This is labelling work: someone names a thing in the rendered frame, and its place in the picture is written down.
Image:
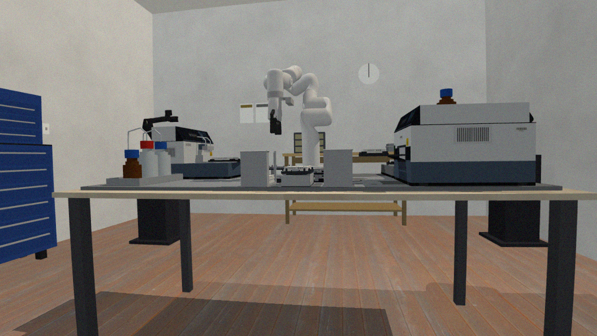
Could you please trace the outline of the brown bottle body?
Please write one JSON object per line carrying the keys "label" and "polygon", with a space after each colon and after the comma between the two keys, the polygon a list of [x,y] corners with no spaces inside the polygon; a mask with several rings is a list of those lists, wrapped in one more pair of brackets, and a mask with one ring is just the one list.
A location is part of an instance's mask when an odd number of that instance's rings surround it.
{"label": "brown bottle body", "polygon": [[123,164],[123,179],[142,178],[141,164]]}

